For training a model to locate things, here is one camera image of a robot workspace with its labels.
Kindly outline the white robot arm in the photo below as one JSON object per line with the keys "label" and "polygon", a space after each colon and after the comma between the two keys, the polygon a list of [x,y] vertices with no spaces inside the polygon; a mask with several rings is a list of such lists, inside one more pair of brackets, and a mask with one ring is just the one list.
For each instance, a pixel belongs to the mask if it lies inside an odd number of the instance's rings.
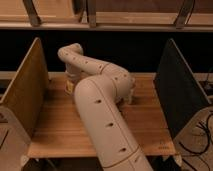
{"label": "white robot arm", "polygon": [[80,44],[58,50],[70,78],[75,68],[88,76],[74,88],[74,100],[104,171],[153,171],[117,103],[131,93],[134,79],[123,67],[87,57]]}

